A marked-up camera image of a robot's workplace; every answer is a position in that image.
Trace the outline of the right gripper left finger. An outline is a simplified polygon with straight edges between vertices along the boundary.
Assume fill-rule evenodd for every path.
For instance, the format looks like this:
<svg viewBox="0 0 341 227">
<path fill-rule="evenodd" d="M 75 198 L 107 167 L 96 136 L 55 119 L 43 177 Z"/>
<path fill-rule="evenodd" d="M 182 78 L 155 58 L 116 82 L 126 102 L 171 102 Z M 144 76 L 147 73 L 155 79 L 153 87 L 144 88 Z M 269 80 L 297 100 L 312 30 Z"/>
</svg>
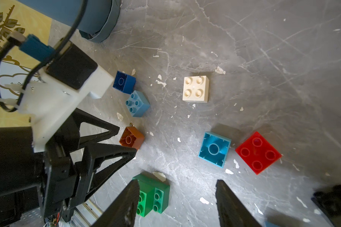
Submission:
<svg viewBox="0 0 341 227">
<path fill-rule="evenodd" d="M 133 227 L 139 194 L 139 183 L 132 180 L 92 227 Z"/>
</svg>

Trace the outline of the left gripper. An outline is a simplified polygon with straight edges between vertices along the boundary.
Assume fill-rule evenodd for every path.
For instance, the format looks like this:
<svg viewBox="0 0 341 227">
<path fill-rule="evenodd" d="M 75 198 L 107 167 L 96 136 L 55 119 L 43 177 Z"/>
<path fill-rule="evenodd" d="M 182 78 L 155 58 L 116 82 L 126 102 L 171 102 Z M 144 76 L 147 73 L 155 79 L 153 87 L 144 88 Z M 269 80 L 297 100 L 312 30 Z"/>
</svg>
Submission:
<svg viewBox="0 0 341 227">
<path fill-rule="evenodd" d="M 45 218 L 67 204 L 72 209 L 87 201 L 112 175 L 131 161 L 136 148 L 93 143 L 84 148 L 70 170 L 69 153 L 51 138 L 43 152 L 34 152 L 31 127 L 0 128 L 0 227 L 20 220 L 39 207 Z"/>
</svg>

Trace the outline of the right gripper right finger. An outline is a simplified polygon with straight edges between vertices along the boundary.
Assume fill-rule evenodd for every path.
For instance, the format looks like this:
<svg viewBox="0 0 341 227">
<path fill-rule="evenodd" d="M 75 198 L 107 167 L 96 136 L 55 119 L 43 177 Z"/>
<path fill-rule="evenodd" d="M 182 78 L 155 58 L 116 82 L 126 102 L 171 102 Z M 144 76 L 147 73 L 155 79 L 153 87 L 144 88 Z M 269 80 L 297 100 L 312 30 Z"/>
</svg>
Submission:
<svg viewBox="0 0 341 227">
<path fill-rule="evenodd" d="M 224 180 L 217 180 L 216 200 L 221 227 L 261 227 Z"/>
</svg>

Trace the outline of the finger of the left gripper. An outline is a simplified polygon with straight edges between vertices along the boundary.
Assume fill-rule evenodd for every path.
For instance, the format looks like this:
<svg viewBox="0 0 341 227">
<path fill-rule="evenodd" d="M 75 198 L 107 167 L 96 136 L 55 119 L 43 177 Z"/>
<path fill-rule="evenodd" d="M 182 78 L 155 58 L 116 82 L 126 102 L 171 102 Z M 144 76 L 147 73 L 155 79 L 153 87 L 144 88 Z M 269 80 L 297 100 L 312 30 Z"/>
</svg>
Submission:
<svg viewBox="0 0 341 227">
<path fill-rule="evenodd" d="M 82 125 L 98 129 L 98 132 L 81 136 Z M 84 148 L 89 144 L 98 143 L 117 135 L 119 130 L 118 126 L 77 108 L 55 133 L 54 138 L 65 148 Z"/>
</svg>

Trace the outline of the long green lego brick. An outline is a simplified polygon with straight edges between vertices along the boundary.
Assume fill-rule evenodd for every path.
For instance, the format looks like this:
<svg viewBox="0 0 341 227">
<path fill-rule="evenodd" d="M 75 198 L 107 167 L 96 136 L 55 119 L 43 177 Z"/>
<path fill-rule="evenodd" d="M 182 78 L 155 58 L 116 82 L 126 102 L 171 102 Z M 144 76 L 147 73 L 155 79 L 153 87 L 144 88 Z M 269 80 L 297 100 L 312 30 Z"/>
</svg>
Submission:
<svg viewBox="0 0 341 227">
<path fill-rule="evenodd" d="M 143 174 L 133 180 L 137 180 L 140 187 L 137 215 L 145 217 L 151 211 L 162 214 L 169 205 L 170 186 Z"/>
</svg>

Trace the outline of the brown lego brick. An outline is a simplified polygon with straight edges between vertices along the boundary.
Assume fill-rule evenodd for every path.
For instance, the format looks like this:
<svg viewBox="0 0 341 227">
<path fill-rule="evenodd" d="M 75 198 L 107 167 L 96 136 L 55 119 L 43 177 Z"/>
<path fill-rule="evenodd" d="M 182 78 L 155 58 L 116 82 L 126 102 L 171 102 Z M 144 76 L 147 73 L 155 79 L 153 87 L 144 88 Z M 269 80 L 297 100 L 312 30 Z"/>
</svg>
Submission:
<svg viewBox="0 0 341 227">
<path fill-rule="evenodd" d="M 121 146 L 139 150 L 145 140 L 145 136 L 133 126 L 126 127 L 119 143 Z"/>
</svg>

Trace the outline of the long blue lego brick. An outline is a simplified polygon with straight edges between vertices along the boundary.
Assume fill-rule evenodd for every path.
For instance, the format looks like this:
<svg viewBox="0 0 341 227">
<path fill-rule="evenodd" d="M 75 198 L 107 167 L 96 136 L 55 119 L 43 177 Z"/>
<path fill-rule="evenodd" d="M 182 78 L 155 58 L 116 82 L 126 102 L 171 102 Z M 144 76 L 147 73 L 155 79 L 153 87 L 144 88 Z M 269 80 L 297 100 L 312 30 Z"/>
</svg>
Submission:
<svg viewBox="0 0 341 227">
<path fill-rule="evenodd" d="M 265 221 L 265 227 L 280 227 L 279 225 L 276 225 L 274 223 L 271 223 L 269 221 Z"/>
</svg>

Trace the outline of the red lego brick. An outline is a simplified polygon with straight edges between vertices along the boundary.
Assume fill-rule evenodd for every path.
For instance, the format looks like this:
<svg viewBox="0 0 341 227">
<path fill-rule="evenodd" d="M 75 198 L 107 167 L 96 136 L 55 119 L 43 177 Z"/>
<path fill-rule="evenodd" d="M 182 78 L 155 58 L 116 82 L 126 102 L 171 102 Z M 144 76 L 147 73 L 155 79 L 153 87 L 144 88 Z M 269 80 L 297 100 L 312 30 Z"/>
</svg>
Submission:
<svg viewBox="0 0 341 227">
<path fill-rule="evenodd" d="M 256 175 L 282 157 L 257 131 L 238 146 L 235 151 Z"/>
</svg>

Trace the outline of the teal lego brick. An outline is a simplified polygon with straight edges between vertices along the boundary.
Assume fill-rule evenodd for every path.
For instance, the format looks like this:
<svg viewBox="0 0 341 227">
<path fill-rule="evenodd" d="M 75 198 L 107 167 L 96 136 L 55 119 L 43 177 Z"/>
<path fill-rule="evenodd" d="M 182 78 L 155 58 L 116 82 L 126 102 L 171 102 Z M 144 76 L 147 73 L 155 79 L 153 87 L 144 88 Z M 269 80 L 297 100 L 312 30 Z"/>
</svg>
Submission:
<svg viewBox="0 0 341 227">
<path fill-rule="evenodd" d="M 200 147 L 199 158 L 223 168 L 231 142 L 229 138 L 207 131 Z"/>
</svg>

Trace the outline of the light blue lego brick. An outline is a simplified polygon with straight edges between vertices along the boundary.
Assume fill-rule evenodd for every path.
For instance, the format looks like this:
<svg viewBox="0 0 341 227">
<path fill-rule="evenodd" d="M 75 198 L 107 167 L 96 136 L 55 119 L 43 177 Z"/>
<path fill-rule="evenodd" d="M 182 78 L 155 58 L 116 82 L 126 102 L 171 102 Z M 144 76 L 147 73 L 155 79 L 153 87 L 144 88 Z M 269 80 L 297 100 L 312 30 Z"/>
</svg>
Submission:
<svg viewBox="0 0 341 227">
<path fill-rule="evenodd" d="M 140 91 L 134 90 L 129 99 L 125 102 L 130 114 L 133 117 L 142 117 L 150 107 L 150 103 Z"/>
</svg>

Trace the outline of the dark blue lego brick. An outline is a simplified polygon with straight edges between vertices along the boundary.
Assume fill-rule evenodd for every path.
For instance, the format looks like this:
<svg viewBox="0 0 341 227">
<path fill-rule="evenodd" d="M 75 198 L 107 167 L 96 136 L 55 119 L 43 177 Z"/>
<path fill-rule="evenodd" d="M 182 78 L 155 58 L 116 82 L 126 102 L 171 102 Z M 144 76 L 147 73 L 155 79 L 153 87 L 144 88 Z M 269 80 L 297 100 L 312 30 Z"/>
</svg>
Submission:
<svg viewBox="0 0 341 227">
<path fill-rule="evenodd" d="M 126 94 L 131 94 L 134 90 L 136 78 L 126 73 L 117 71 L 113 88 Z"/>
</svg>

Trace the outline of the black lego brick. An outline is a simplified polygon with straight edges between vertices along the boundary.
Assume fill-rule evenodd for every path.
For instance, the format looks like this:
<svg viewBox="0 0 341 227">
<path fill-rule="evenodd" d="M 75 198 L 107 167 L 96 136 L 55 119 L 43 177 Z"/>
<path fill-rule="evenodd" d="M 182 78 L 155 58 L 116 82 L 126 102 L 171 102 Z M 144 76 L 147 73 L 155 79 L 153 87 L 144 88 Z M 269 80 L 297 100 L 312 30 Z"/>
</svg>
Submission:
<svg viewBox="0 0 341 227">
<path fill-rule="evenodd" d="M 328 191 L 315 192 L 311 200 L 332 227 L 341 227 L 341 184 Z"/>
</svg>

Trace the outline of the white lego brick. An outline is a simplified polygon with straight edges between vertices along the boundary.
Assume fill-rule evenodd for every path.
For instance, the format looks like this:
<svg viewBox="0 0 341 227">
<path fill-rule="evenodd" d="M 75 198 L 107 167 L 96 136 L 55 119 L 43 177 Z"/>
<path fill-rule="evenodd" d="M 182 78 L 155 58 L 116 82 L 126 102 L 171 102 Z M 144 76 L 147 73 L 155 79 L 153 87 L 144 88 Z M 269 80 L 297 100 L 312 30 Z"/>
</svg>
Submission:
<svg viewBox="0 0 341 227">
<path fill-rule="evenodd" d="M 207 103 L 209 79 L 207 76 L 185 77 L 182 100 L 191 103 Z"/>
</svg>

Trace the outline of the potted plant grey pot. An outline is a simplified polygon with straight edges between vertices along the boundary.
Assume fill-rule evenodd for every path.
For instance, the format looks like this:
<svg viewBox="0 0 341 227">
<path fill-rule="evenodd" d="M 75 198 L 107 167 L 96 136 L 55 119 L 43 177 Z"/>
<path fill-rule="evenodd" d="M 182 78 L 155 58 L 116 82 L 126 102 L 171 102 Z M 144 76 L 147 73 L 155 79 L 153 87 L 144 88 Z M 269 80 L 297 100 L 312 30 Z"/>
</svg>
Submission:
<svg viewBox="0 0 341 227">
<path fill-rule="evenodd" d="M 21 0 L 22 4 L 68 26 L 72 26 L 81 9 L 76 0 Z M 106 40 L 114 29 L 120 13 L 121 0 L 89 0 L 77 29 L 93 42 Z"/>
</svg>

